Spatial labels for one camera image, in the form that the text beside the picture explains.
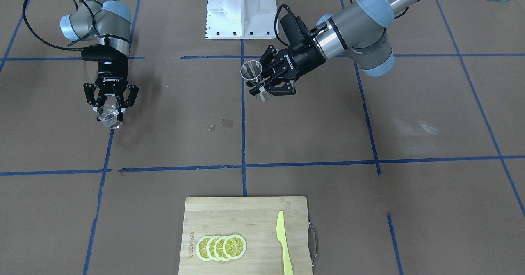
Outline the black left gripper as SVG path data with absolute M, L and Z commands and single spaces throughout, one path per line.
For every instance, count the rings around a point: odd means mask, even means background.
M 283 73 L 283 61 L 287 66 L 285 73 Z M 327 62 L 327 59 L 316 42 L 311 41 L 305 49 L 300 49 L 298 52 L 290 48 L 280 49 L 279 56 L 277 49 L 270 45 L 259 62 L 263 68 L 259 89 L 274 96 L 292 96 L 296 93 L 296 80 L 317 69 Z M 251 82 L 246 81 L 246 85 L 252 96 L 260 92 Z

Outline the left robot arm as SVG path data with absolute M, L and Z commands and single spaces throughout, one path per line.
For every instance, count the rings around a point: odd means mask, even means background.
M 386 29 L 409 6 L 421 0 L 354 0 L 338 13 L 319 19 L 307 28 L 302 19 L 286 4 L 281 19 L 288 41 L 277 50 L 270 45 L 257 62 L 257 74 L 247 77 L 251 66 L 246 62 L 242 77 L 253 96 L 285 96 L 296 93 L 295 83 L 303 75 L 337 55 L 354 60 L 371 77 L 388 73 L 395 62 Z M 510 0 L 487 0 L 508 2 Z

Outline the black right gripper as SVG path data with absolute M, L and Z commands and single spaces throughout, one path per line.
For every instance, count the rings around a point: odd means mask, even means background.
M 84 83 L 86 101 L 94 108 L 98 121 L 102 121 L 98 114 L 107 96 L 120 99 L 120 113 L 135 104 L 139 87 L 128 85 L 128 63 L 129 60 L 99 61 L 95 83 Z

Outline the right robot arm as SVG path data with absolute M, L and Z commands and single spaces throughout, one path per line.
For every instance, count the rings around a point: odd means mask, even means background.
M 132 107 L 139 88 L 128 83 L 131 12 L 120 0 L 79 0 L 80 8 L 60 20 L 71 44 L 94 41 L 80 49 L 81 59 L 97 65 L 97 79 L 84 84 L 87 103 L 97 120 L 116 129 Z

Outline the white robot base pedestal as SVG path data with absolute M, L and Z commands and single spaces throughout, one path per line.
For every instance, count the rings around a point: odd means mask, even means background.
M 276 37 L 276 0 L 208 0 L 206 8 L 206 39 Z

